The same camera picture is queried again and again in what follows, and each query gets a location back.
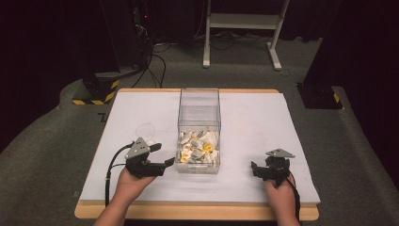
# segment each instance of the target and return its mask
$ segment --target hand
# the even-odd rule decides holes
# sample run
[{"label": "hand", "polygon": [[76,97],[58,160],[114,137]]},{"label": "hand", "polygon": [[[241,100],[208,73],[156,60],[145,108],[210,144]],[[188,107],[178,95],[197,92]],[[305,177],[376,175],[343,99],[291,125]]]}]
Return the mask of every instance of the hand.
[{"label": "hand", "polygon": [[[295,184],[293,176],[288,177],[293,185]],[[267,180],[264,182],[267,199],[273,208],[279,225],[299,225],[295,217],[295,196],[291,185],[283,180],[279,187]]]},{"label": "hand", "polygon": [[113,199],[125,200],[130,205],[153,180],[155,177],[137,178],[124,168],[120,172]]}]

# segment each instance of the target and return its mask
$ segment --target clear plastic box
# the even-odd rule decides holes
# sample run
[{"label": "clear plastic box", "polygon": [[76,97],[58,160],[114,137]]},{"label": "clear plastic box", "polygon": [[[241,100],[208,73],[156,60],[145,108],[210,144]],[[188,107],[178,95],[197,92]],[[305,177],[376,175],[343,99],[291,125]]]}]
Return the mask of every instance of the clear plastic box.
[{"label": "clear plastic box", "polygon": [[178,172],[217,174],[220,167],[218,89],[182,89],[175,164]]}]

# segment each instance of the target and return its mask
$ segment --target wooden table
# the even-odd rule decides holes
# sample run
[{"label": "wooden table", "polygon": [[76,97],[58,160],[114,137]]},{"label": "wooden table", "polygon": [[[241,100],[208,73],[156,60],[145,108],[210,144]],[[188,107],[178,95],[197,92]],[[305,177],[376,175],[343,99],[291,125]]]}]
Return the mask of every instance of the wooden table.
[{"label": "wooden table", "polygon": [[[277,90],[274,89],[220,89],[220,93],[279,93]],[[108,118],[108,122],[106,127],[104,128],[104,134],[102,140],[99,144],[99,148],[97,152],[101,151],[101,147],[104,146],[105,139],[107,139],[107,132],[111,130],[111,125],[108,126],[108,123],[113,123],[113,117],[117,115],[114,107],[116,102],[118,101],[120,93],[139,93],[139,92],[180,92],[180,89],[121,89],[116,97],[115,103],[113,105],[113,109],[111,110],[110,116]],[[222,115],[222,133],[223,133],[223,115]],[[93,164],[90,169],[90,173],[88,178],[90,177],[92,170],[94,170],[95,160],[98,158],[97,153],[93,159]],[[104,169],[107,168],[109,162],[104,163]],[[171,177],[168,175],[168,171],[172,169],[167,169],[164,178],[167,179]],[[118,173],[113,172],[114,180],[117,180]],[[261,183],[262,179],[260,178],[253,178],[253,181],[256,183]],[[102,181],[98,182],[101,183],[101,191],[103,191],[103,184],[104,178]],[[75,209],[75,215],[78,218],[97,218],[102,211],[104,210],[104,198],[91,200],[91,199],[81,199],[78,201]],[[319,212],[317,209],[317,202],[305,202],[301,203],[300,209],[300,220],[316,220],[319,217]],[[210,220],[274,220],[275,216],[271,207],[266,202],[201,202],[201,201],[194,201],[194,202],[182,202],[182,201],[141,201],[137,200],[132,203],[129,207],[127,212],[126,218],[139,218],[139,219],[210,219]]]}]

